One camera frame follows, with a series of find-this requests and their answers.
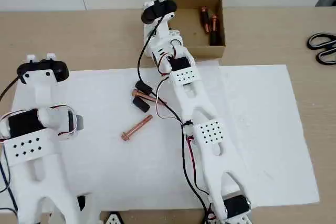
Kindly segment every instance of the black wire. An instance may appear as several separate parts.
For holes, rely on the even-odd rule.
[[[19,76],[17,76],[5,89],[4,91],[0,94],[0,101],[2,100],[2,98],[4,97],[4,95],[7,93],[7,91],[17,82],[17,80],[19,79]],[[6,150],[5,150],[5,147],[3,147],[4,149],[4,155],[5,155],[5,160],[6,160],[6,164],[7,164],[7,169],[8,169],[8,181],[7,181],[7,178],[6,178],[6,174],[5,174],[5,171],[4,171],[4,168],[2,166],[2,163],[0,161],[0,172],[1,172],[1,175],[2,175],[2,178],[5,182],[5,185],[6,185],[6,188],[5,190],[7,189],[8,190],[8,193],[9,193],[9,196],[12,200],[12,203],[13,203],[13,206],[15,208],[15,211],[13,211],[12,208],[2,208],[3,210],[10,210],[14,213],[16,213],[18,211],[18,208],[17,208],[17,204],[16,204],[16,201],[15,201],[15,198],[14,198],[14,195],[13,195],[13,192],[9,186],[9,183],[10,183],[10,169],[9,169],[9,164],[8,164],[8,159],[7,159],[7,155],[6,155]]]
[[[17,218],[17,211],[15,211],[13,208],[10,207],[2,207],[0,210],[9,210],[12,211],[15,214],[15,217]]]
[[[196,195],[196,197],[199,199],[199,201],[202,204],[202,207],[203,207],[203,210],[204,210],[204,217],[203,217],[202,223],[204,223],[204,221],[205,221],[208,224],[209,223],[208,216],[207,216],[208,215],[208,211],[206,209],[204,201],[200,197],[200,195],[197,193],[197,191],[195,190],[195,188],[193,187],[193,185],[191,184],[191,182],[189,180],[189,177],[188,177],[187,170],[185,168],[185,152],[184,152],[184,133],[183,133],[183,128],[182,128],[182,165],[183,165],[183,173],[184,173],[185,179],[187,180],[187,183],[188,183],[190,189],[193,191],[193,193]]]
[[[2,100],[2,98],[4,97],[4,95],[7,93],[7,91],[17,82],[17,80],[19,79],[19,76],[17,76],[8,86],[7,88],[5,88],[4,91],[2,91],[2,93],[0,94],[0,101]]]
[[[138,71],[138,77],[139,77],[139,80],[143,82],[142,78],[141,78],[141,74],[140,74],[140,62],[141,62],[141,58],[143,56],[143,53],[144,51],[146,50],[146,47],[150,41],[150,39],[153,37],[154,33],[156,32],[156,29],[158,28],[159,24],[161,23],[161,21],[163,20],[164,16],[161,17],[161,19],[158,21],[157,25],[154,27],[154,29],[152,30],[152,32],[150,33],[145,45],[143,46],[142,50],[141,50],[141,53],[139,55],[139,59],[138,59],[138,67],[137,67],[137,71]],[[154,93],[153,91],[151,92],[151,94],[153,94],[155,97],[157,96],[156,93]],[[179,120],[181,123],[181,119],[180,117],[176,114],[176,112],[171,108],[169,107],[160,97],[158,97],[158,100],[160,100],[164,106],[176,117],[177,120]],[[197,191],[195,190],[195,188],[193,187],[193,185],[190,183],[190,180],[189,180],[189,177],[188,177],[188,174],[186,172],[186,168],[185,168],[185,152],[184,152],[184,133],[183,133],[183,127],[182,127],[182,165],[183,165],[183,173],[184,173],[184,176],[187,180],[187,183],[190,187],[190,189],[193,191],[193,193],[196,195],[196,197],[199,199],[199,201],[201,202],[202,204],[202,207],[204,209],[204,218],[202,220],[202,223],[204,223],[204,221],[208,224],[209,223],[209,220],[207,218],[207,209],[206,209],[206,206],[204,204],[204,201],[203,199],[200,197],[200,195],[197,193]]]
[[[5,146],[3,146],[3,150],[4,150],[5,161],[6,161],[7,170],[8,170],[8,181],[7,181],[7,180],[4,180],[4,181],[5,181],[5,185],[6,185],[6,187],[5,187],[4,189],[2,189],[2,190],[0,191],[0,193],[3,193],[5,190],[7,190],[7,189],[9,188],[10,183],[11,183],[11,181],[10,181],[10,172],[9,172],[9,164],[8,164],[8,159],[7,159],[7,154],[6,154]],[[3,168],[2,164],[1,164],[1,162],[0,162],[0,170],[1,170],[1,174],[2,174],[2,176],[3,176],[3,177],[6,177],[6,175],[5,175],[5,171],[4,171],[4,168]]]
[[[145,50],[146,50],[146,47],[147,47],[149,41],[151,40],[151,38],[153,37],[153,35],[156,33],[156,30],[157,30],[159,24],[161,23],[161,21],[163,20],[163,18],[164,18],[164,15],[161,17],[161,19],[158,21],[157,25],[156,25],[156,26],[154,27],[154,29],[151,31],[151,33],[150,33],[150,35],[149,35],[149,37],[148,37],[148,39],[147,39],[145,45],[143,46],[143,48],[142,48],[142,50],[141,50],[140,55],[139,55],[137,70],[138,70],[138,77],[139,77],[139,80],[142,81],[142,82],[143,82],[143,80],[142,80],[141,75],[140,75],[140,62],[141,62],[141,58],[142,58],[142,56],[143,56],[143,53],[144,53]]]

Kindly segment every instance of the scissors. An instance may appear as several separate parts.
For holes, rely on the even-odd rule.
[[[327,41],[319,44],[313,44],[312,41],[316,38],[326,38]],[[321,51],[316,55],[316,61],[319,64],[336,65],[336,59],[335,60],[326,59],[327,55],[336,53],[336,35],[329,33],[314,34],[310,36],[310,38],[307,40],[307,47],[311,50],[325,49],[324,51]]]

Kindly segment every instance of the copper bolt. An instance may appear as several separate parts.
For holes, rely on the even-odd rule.
[[[204,26],[205,33],[208,34],[210,32],[210,29],[208,24],[209,22],[208,9],[206,8],[206,6],[202,6],[201,8],[201,20]]]
[[[142,93],[141,91],[139,91],[137,89],[133,89],[132,96],[134,96],[134,97],[142,97],[143,99],[146,99],[146,100],[149,100],[149,101],[152,101],[152,102],[156,101],[156,98],[151,97],[149,95],[146,95],[146,94]],[[163,103],[160,100],[158,100],[157,103],[163,105]]]
[[[217,31],[217,15],[212,16],[212,31]]]
[[[121,134],[121,138],[124,141],[128,141],[130,139],[130,136],[133,135],[136,131],[138,131],[142,126],[144,126],[146,123],[148,123],[150,120],[153,119],[152,115],[146,116],[144,119],[141,120],[140,123],[138,123],[136,126],[134,126],[132,129],[130,129],[127,132],[123,132]]]

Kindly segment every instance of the wooden table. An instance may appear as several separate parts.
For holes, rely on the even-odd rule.
[[[135,67],[142,47],[140,12],[0,13],[0,87],[14,79],[26,54],[42,58],[54,52],[70,70]],[[224,10],[224,65],[288,66],[321,197],[319,204],[254,209],[254,223],[316,224],[336,218],[336,66],[318,64],[316,52],[305,47],[312,33],[336,33],[335,17],[334,7]],[[0,114],[9,110],[13,91],[0,103]],[[199,223],[202,212],[127,211],[122,216],[126,224]],[[0,222],[15,223],[7,218],[1,215]]]

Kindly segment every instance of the brown box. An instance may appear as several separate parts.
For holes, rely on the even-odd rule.
[[[222,0],[173,0],[177,4],[175,17],[169,22],[169,27],[180,31],[184,45],[197,59],[221,58],[225,48],[223,2]],[[201,24],[200,10],[206,6],[211,19],[216,14],[220,24],[221,46],[209,45],[209,34],[206,34]]]

